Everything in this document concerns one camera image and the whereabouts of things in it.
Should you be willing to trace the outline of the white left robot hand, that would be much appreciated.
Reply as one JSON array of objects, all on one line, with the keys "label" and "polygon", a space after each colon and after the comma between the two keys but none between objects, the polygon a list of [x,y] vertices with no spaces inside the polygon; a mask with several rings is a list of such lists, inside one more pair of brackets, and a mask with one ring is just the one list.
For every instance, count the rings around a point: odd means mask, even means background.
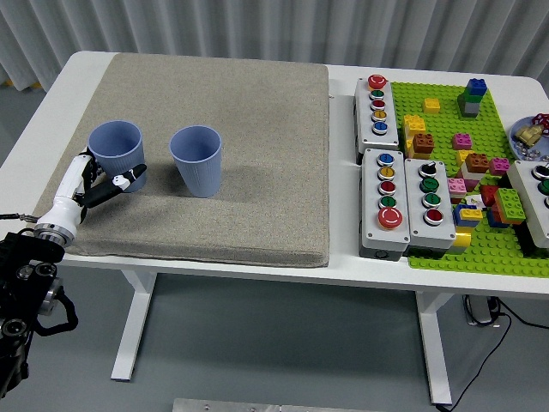
[{"label": "white left robot hand", "polygon": [[70,245],[88,209],[125,191],[140,189],[145,183],[146,170],[141,144],[118,155],[101,155],[88,147],[71,161],[52,208],[39,218],[34,235]]}]

